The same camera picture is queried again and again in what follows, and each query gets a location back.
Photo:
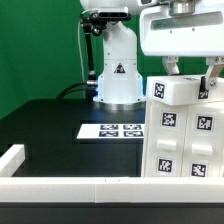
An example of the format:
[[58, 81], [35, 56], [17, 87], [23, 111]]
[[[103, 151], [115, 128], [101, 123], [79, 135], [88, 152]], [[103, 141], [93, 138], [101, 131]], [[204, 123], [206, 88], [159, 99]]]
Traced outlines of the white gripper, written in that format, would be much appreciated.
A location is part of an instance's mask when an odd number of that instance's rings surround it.
[[193, 15], [168, 14], [166, 6], [148, 8], [140, 15], [140, 45], [146, 56], [165, 56], [169, 76], [179, 75], [179, 57], [207, 57], [199, 96], [217, 87], [224, 69], [224, 5], [198, 6]]

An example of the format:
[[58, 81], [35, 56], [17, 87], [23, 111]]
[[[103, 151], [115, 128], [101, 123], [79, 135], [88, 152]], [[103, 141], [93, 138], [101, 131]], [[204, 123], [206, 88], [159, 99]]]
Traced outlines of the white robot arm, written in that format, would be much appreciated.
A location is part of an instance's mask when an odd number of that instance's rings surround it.
[[223, 100], [224, 0], [80, 0], [84, 32], [103, 38], [94, 101], [129, 106]]

